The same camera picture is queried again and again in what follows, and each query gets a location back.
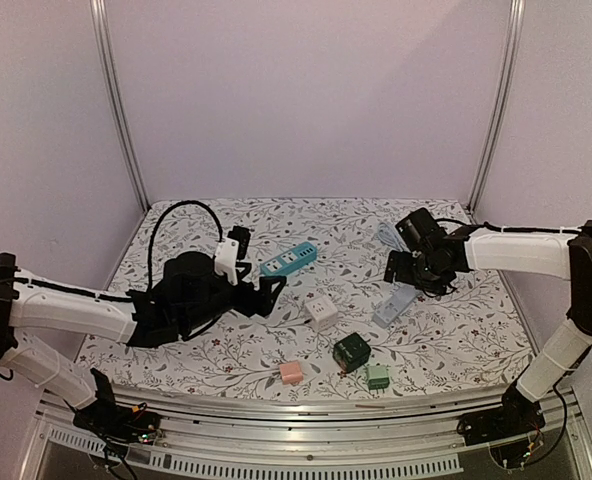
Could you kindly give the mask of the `teal power strip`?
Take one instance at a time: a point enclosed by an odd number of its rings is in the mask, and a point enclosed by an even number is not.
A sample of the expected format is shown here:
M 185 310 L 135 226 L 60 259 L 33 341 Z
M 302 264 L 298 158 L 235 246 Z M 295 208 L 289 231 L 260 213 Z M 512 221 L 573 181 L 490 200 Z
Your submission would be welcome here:
M 270 260 L 262 262 L 259 270 L 262 276 L 288 276 L 317 259 L 317 247 L 303 242 Z

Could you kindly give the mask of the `white cube socket adapter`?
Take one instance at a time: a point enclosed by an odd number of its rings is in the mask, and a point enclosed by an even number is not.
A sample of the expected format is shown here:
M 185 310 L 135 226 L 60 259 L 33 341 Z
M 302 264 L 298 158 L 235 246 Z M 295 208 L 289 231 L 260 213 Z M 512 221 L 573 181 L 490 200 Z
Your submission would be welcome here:
M 311 317 L 312 328 L 317 332 L 331 327 L 337 320 L 337 307 L 326 296 L 311 299 L 304 307 Z

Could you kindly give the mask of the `pink plug adapter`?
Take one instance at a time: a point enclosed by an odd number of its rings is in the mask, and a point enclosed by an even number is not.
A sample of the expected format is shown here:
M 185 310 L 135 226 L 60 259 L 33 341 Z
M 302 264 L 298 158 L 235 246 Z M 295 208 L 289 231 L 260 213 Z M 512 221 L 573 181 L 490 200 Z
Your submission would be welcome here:
M 279 373 L 284 385 L 295 385 L 304 379 L 304 374 L 298 361 L 280 364 Z

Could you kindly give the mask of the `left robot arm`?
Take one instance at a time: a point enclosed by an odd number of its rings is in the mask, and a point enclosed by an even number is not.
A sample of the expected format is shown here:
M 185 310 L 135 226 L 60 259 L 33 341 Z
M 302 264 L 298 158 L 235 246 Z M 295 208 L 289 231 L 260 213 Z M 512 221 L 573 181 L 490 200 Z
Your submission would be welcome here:
M 10 253 L 0 254 L 0 366 L 60 396 L 104 434 L 124 426 L 108 380 L 79 370 L 69 359 L 29 334 L 31 328 L 63 330 L 152 349 L 190 341 L 225 313 L 266 317 L 287 280 L 283 276 L 246 281 L 251 266 L 219 274 L 200 252 L 169 260 L 162 279 L 145 291 L 124 295 L 59 284 L 20 269 Z

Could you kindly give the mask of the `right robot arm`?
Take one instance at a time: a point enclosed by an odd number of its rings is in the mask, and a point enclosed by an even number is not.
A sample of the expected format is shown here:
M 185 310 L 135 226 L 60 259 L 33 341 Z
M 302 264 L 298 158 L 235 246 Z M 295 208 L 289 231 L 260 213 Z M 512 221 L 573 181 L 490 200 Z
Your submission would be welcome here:
M 541 400 L 592 350 L 592 219 L 577 227 L 495 226 L 439 219 L 426 208 L 395 226 L 405 248 L 390 253 L 384 279 L 445 297 L 458 275 L 498 271 L 512 286 L 539 352 L 511 387 L 493 427 L 513 436 Z

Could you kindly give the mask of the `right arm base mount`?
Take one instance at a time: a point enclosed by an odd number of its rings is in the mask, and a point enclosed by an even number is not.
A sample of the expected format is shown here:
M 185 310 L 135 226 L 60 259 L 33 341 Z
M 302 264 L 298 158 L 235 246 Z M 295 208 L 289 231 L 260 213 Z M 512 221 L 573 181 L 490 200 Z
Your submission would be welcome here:
M 467 446 L 487 444 L 494 463 L 522 469 L 543 444 L 545 419 L 539 402 L 509 401 L 499 407 L 462 415 L 456 432 Z

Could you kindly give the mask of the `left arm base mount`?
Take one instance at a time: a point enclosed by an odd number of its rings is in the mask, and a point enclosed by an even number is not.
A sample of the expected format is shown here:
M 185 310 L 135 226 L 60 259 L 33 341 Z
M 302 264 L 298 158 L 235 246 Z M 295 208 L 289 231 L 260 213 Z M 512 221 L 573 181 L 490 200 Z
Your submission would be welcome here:
M 160 414 L 145 404 L 125 407 L 105 400 L 96 400 L 82 409 L 73 409 L 73 424 L 103 440 L 119 443 L 151 444 L 159 436 Z

